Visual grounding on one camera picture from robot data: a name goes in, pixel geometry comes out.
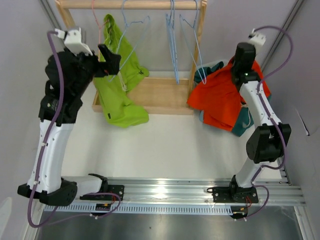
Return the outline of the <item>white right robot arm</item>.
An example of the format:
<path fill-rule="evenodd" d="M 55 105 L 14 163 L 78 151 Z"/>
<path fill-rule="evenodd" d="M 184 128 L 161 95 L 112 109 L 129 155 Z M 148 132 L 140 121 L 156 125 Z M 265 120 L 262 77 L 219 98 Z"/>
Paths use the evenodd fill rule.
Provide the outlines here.
<path fill-rule="evenodd" d="M 255 46 L 240 42 L 231 67 L 232 82 L 244 99 L 255 127 L 246 143 L 247 160 L 229 183 L 228 196 L 234 202 L 250 199 L 257 203 L 254 182 L 263 169 L 274 170 L 271 164 L 285 157 L 291 135 L 290 125 L 283 124 L 272 110 L 263 81 L 253 69 L 255 57 Z"/>

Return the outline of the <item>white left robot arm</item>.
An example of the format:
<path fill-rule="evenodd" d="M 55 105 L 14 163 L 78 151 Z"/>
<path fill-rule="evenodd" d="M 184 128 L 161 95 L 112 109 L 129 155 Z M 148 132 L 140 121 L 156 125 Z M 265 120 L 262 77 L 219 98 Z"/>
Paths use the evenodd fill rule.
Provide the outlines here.
<path fill-rule="evenodd" d="M 45 67 L 48 80 L 40 102 L 40 137 L 35 164 L 27 183 L 17 194 L 48 206 L 68 206 L 74 199 L 103 200 L 108 196 L 107 177 L 90 173 L 80 177 L 62 176 L 62 163 L 82 96 L 95 77 L 116 75 L 121 56 L 105 44 L 98 46 L 104 61 L 95 54 L 72 53 L 65 48 L 52 54 Z"/>

